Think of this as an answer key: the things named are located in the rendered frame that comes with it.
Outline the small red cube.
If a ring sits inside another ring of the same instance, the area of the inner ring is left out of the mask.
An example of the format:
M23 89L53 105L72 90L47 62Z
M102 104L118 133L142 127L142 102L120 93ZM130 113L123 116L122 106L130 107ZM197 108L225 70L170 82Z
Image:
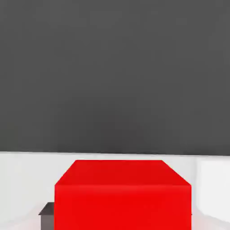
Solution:
M162 160L76 160L55 184L54 230L191 230L191 197Z

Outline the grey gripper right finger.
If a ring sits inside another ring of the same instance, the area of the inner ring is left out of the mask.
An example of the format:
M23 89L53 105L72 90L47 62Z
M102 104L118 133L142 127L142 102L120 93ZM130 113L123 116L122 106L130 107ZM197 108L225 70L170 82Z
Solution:
M194 212L192 214L192 230L221 230L221 226L212 217Z

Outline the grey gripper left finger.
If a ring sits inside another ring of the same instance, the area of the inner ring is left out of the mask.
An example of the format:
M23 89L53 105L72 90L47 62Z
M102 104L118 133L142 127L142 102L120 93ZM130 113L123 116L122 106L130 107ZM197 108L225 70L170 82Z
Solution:
M54 230L54 202L46 203L37 217L16 224L12 230Z

